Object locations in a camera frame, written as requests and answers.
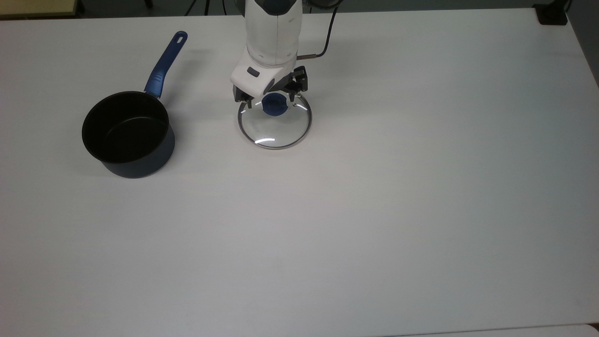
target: black cable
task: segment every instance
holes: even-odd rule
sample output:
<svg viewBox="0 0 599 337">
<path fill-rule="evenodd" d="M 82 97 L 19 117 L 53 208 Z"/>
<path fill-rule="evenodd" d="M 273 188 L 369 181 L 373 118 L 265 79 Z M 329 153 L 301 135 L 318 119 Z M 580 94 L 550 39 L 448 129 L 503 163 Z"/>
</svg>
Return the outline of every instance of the black cable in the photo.
<svg viewBox="0 0 599 337">
<path fill-rule="evenodd" d="M 333 15 L 331 16 L 331 23 L 329 23 L 329 32 L 326 35 L 325 48 L 324 48 L 324 50 L 322 50 L 322 53 L 320 53 L 320 54 L 309 54 L 309 55 L 299 55 L 298 56 L 298 60 L 315 59 L 315 58 L 321 57 L 322 55 L 324 55 L 326 53 L 326 50 L 329 47 L 329 39 L 331 38 L 331 31 L 333 30 L 333 22 L 335 21 L 335 15 L 337 14 L 337 10 L 338 9 L 339 9 L 339 6 L 335 7 L 335 10 L 333 10 Z"/>
<path fill-rule="evenodd" d="M 184 16 L 187 16 L 189 14 L 189 12 L 191 12 L 191 9 L 193 8 L 193 5 L 195 5 L 196 0 L 193 0 L 191 5 L 189 6 L 189 9 L 187 10 L 187 12 L 185 13 Z"/>
</svg>

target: table surface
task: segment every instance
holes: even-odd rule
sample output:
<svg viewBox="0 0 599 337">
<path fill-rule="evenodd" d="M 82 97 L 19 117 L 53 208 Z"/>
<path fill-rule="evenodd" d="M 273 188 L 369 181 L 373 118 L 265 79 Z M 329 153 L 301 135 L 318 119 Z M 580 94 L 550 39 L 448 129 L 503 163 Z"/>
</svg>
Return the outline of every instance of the table surface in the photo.
<svg viewBox="0 0 599 337">
<path fill-rule="evenodd" d="M 304 16 L 300 53 L 330 16 Z M 138 180 L 81 142 L 189 39 L 173 157 Z M 532 9 L 339 14 L 313 126 L 237 126 L 241 17 L 0 22 L 0 335 L 385 336 L 599 320 L 599 90 Z"/>
<path fill-rule="evenodd" d="M 73 15 L 76 3 L 76 0 L 2 0 L 0 17 Z"/>
<path fill-rule="evenodd" d="M 441 333 L 435 337 L 599 337 L 589 325 L 533 327 L 527 329 Z"/>
</svg>

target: wooden surface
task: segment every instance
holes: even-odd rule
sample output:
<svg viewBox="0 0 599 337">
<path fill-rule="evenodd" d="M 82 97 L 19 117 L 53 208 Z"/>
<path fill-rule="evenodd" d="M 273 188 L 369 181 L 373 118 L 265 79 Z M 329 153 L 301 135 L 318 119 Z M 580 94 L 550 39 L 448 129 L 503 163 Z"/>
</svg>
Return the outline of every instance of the wooden surface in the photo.
<svg viewBox="0 0 599 337">
<path fill-rule="evenodd" d="M 77 0 L 1 0 L 0 17 L 67 16 Z"/>
<path fill-rule="evenodd" d="M 300 53 L 330 15 L 303 18 Z M 87 112 L 161 101 L 153 176 L 107 171 Z M 599 317 L 599 89 L 532 9 L 339 14 L 300 62 L 312 129 L 260 149 L 229 76 L 241 17 L 0 22 L 0 335 L 362 337 Z"/>
</svg>

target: black saucepan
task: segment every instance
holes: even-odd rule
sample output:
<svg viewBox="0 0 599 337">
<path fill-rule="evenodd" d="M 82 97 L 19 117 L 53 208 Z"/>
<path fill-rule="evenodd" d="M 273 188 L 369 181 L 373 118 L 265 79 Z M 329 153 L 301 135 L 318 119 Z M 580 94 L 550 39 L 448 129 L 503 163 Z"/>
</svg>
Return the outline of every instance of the black saucepan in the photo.
<svg viewBox="0 0 599 337">
<path fill-rule="evenodd" d="M 177 32 L 154 67 L 144 92 L 125 91 L 101 100 L 87 114 L 81 134 L 89 153 L 114 174 L 148 176 L 163 167 L 175 148 L 162 95 L 164 77 L 187 40 Z"/>
</svg>

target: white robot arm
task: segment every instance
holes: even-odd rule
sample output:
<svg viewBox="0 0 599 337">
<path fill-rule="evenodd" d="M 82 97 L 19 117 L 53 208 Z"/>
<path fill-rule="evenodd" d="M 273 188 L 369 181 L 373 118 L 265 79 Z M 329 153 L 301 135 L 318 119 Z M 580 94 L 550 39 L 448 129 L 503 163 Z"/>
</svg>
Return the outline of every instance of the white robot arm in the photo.
<svg viewBox="0 0 599 337">
<path fill-rule="evenodd" d="M 307 83 L 302 87 L 294 82 L 294 76 L 304 80 L 301 70 L 294 74 L 302 1 L 247 0 L 245 17 L 246 48 L 231 74 L 235 100 L 251 101 L 290 84 L 292 91 L 305 91 Z"/>
</svg>

